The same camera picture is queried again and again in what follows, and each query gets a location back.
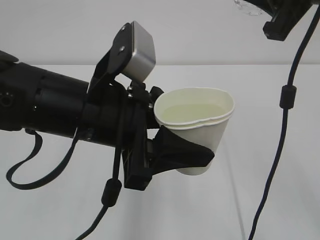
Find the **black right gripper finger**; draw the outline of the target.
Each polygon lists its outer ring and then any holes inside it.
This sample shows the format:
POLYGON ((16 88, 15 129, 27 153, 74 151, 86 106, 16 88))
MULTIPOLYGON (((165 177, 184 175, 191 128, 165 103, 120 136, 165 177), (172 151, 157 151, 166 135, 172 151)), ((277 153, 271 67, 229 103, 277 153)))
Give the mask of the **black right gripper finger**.
POLYGON ((271 20, 262 30, 269 40, 285 41, 292 29, 315 5, 314 0, 267 0, 267 13, 271 20))

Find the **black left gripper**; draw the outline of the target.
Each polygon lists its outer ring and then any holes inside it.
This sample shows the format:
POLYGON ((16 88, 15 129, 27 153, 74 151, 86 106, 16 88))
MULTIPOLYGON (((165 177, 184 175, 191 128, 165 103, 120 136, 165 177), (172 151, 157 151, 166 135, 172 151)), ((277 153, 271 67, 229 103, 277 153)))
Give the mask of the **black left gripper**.
POLYGON ((215 157, 208 147, 189 141, 165 126, 152 140, 149 163, 147 130, 157 127, 150 107, 164 91, 144 83, 131 82, 128 88, 115 80, 90 82, 82 114, 82 140, 115 148, 122 157, 123 186, 144 191, 153 175, 177 170, 187 176, 206 172, 215 157))

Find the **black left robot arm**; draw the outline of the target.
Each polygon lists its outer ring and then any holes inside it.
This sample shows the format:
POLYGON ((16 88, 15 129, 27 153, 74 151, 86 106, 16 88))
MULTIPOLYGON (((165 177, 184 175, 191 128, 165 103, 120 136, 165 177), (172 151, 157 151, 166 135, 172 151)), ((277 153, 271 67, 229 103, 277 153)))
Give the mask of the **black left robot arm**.
POLYGON ((0 128, 25 130, 35 137, 33 158, 42 146, 41 133, 72 139, 57 167, 31 182, 17 183, 15 164, 6 173, 16 189, 33 190, 52 182, 66 168, 78 141, 115 148, 107 193, 121 188, 143 191, 156 174, 190 167, 205 167, 214 152, 183 139, 156 122, 154 104, 163 91, 144 83, 124 87, 109 73, 95 71, 90 82, 20 62, 0 54, 0 128))

